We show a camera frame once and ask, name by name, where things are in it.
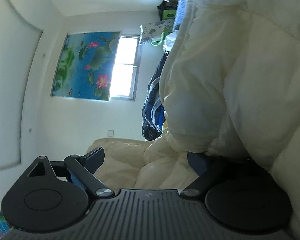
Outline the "green plastic hanger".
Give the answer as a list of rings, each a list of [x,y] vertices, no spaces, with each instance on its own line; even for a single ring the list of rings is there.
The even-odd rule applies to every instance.
[[[165,37],[172,33],[176,10],[164,10],[162,20],[157,21],[151,27],[151,45],[159,46],[164,42]]]

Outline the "dark folded clothes pile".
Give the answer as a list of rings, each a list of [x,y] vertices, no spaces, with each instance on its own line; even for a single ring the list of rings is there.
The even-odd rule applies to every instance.
[[[149,81],[146,100],[142,107],[142,136],[148,141],[153,141],[161,135],[165,121],[164,107],[160,101],[159,81],[166,59],[167,56],[164,54]]]

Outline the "light blue bed sheet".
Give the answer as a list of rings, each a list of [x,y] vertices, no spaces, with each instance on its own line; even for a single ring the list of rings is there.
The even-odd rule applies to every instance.
[[[187,0],[178,0],[178,6],[176,10],[176,15],[174,19],[173,31],[176,31],[180,28],[180,25],[183,22],[187,7]]]

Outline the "floral fabric bag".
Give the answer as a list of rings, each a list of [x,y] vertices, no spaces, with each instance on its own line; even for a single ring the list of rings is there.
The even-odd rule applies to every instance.
[[[173,25],[173,19],[140,25],[141,34],[139,44],[162,42],[172,32]]]

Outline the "white wall socket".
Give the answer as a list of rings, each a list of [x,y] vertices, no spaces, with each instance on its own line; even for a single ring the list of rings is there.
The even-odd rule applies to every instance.
[[[107,131],[107,137],[113,138],[114,137],[114,131],[113,130],[108,130]]]

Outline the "bright window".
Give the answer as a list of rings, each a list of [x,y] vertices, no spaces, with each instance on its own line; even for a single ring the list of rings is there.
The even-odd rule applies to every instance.
[[[139,36],[119,39],[111,76],[110,99],[135,100],[137,73],[140,65]]]

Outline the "lotus flower window curtain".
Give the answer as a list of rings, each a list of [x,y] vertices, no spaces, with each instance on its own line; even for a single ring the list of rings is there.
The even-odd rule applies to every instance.
[[[68,34],[51,96],[108,101],[120,36],[119,31]]]

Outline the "white puffer jacket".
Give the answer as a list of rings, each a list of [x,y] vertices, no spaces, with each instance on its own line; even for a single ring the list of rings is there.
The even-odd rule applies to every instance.
[[[159,93],[154,142],[98,139],[95,177],[121,188],[184,189],[188,152],[251,157],[288,194],[300,239],[300,0],[187,0]]]

